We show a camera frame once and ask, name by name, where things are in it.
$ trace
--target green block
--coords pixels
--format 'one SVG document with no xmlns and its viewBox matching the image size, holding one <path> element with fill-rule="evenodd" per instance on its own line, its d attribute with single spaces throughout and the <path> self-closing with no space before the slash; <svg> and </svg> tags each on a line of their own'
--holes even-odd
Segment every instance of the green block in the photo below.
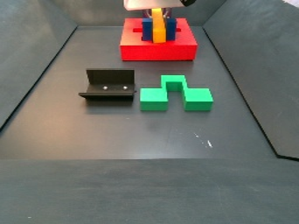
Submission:
<svg viewBox="0 0 299 224">
<path fill-rule="evenodd" d="M 185 75 L 162 75 L 162 86 L 169 92 L 182 92 L 187 88 Z"/>
<path fill-rule="evenodd" d="M 163 88 L 142 88 L 141 90 L 142 110 L 167 110 L 169 98 Z"/>
<path fill-rule="evenodd" d="M 141 109 L 167 110 L 167 92 L 182 92 L 185 110 L 212 110 L 214 103 L 209 88 L 189 88 L 185 75 L 162 75 L 162 88 L 142 88 Z"/>
<path fill-rule="evenodd" d="M 213 102 L 208 88 L 189 88 L 183 93 L 185 110 L 212 110 Z"/>
</svg>

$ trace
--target red base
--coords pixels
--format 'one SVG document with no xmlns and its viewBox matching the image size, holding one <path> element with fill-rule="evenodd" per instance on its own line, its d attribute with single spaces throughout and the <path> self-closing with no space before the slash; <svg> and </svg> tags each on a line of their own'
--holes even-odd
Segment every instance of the red base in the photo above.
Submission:
<svg viewBox="0 0 299 224">
<path fill-rule="evenodd" d="M 198 43 L 186 18 L 177 18 L 175 41 L 155 44 L 143 41 L 142 18 L 127 18 L 121 40 L 122 60 L 194 60 Z"/>
</svg>

